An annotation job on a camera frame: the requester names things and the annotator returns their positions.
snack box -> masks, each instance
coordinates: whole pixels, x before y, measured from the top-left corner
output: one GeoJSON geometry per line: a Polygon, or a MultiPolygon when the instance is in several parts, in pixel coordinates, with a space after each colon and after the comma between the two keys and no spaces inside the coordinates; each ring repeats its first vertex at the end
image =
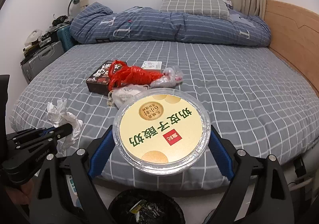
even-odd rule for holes
{"type": "MultiPolygon", "coordinates": [[[[108,84],[110,78],[108,77],[108,70],[113,60],[107,60],[101,65],[86,81],[90,92],[95,92],[103,95],[108,95],[108,84]]],[[[114,72],[118,71],[122,65],[116,64],[114,72]]]]}

plastic lid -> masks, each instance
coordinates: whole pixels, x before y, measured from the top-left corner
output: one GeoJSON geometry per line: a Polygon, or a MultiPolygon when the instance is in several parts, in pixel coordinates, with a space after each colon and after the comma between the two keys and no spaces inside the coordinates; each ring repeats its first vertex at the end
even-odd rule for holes
{"type": "Polygon", "coordinates": [[[209,115],[191,95],[170,88],[139,93],[117,112],[113,137],[133,167],[152,175],[179,173],[204,153],[209,115]]]}
{"type": "Polygon", "coordinates": [[[34,41],[37,41],[38,38],[41,36],[42,31],[41,30],[34,30],[33,32],[31,32],[31,34],[28,36],[25,44],[30,44],[34,41]]]}

gray checkered bed sheet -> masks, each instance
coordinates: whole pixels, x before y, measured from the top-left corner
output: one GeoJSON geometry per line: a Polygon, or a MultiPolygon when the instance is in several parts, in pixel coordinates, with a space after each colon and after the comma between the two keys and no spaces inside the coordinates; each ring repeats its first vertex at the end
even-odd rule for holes
{"type": "MultiPolygon", "coordinates": [[[[267,48],[168,41],[73,47],[23,91],[10,117],[13,129],[51,127],[46,118],[47,102],[56,104],[63,97],[68,99],[68,111],[84,122],[79,141],[67,155],[101,137],[117,109],[108,107],[106,96],[90,93],[85,80],[110,59],[138,66],[158,60],[163,68],[178,64],[185,76],[176,89],[198,99],[221,136],[252,156],[272,153],[283,164],[317,142],[319,99],[301,75],[267,48]]],[[[228,184],[208,149],[190,169],[157,177],[132,168],[115,148],[102,176],[154,190],[211,189],[228,184]]]]}

desk lamp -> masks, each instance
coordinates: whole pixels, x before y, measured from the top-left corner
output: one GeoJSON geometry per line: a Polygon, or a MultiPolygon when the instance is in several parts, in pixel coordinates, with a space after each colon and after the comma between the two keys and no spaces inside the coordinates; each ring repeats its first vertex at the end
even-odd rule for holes
{"type": "Polygon", "coordinates": [[[73,3],[74,5],[77,5],[78,3],[80,3],[80,0],[71,0],[68,6],[68,17],[70,17],[70,6],[71,3],[73,3]]]}

screw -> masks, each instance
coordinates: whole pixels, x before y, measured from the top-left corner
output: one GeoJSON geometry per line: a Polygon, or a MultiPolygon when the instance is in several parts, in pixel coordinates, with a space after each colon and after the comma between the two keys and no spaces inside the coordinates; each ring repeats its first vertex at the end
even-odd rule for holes
{"type": "Polygon", "coordinates": [[[243,150],[243,149],[238,149],[238,150],[237,150],[237,154],[240,155],[241,157],[243,157],[243,156],[246,155],[246,151],[243,150]]]}
{"type": "Polygon", "coordinates": [[[269,159],[271,161],[276,161],[277,160],[277,158],[274,155],[269,155],[269,159]]]}
{"type": "Polygon", "coordinates": [[[80,149],[77,150],[77,154],[78,154],[79,156],[84,155],[84,153],[85,153],[85,149],[84,149],[84,148],[80,148],[80,149]]]}
{"type": "Polygon", "coordinates": [[[53,155],[53,154],[47,155],[47,160],[52,160],[53,158],[54,158],[54,155],[53,155]]]}

